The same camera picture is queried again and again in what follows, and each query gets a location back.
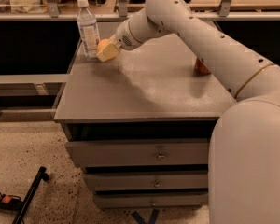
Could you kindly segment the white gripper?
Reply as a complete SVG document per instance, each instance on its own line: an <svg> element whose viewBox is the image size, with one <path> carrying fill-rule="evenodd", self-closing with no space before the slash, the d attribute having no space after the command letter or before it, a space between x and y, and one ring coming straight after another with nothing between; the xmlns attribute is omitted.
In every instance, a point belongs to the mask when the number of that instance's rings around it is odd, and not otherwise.
<svg viewBox="0 0 280 224"><path fill-rule="evenodd" d="M126 20L117 29L114 35L109 37L108 51L106 53L97 53L97 58L101 62L115 59L120 49L113 43L118 42L125 50L133 50L143 44L141 40L142 25L139 21Z"/></svg>

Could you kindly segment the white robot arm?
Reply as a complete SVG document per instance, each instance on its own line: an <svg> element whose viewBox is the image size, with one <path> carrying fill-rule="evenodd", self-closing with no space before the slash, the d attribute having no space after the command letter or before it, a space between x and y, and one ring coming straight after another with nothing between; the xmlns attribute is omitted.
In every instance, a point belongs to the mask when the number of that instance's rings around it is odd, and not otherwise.
<svg viewBox="0 0 280 224"><path fill-rule="evenodd" d="M280 224L280 66L194 17L183 0L146 0L99 43L98 58L108 61L167 33L237 101L209 144L209 223Z"/></svg>

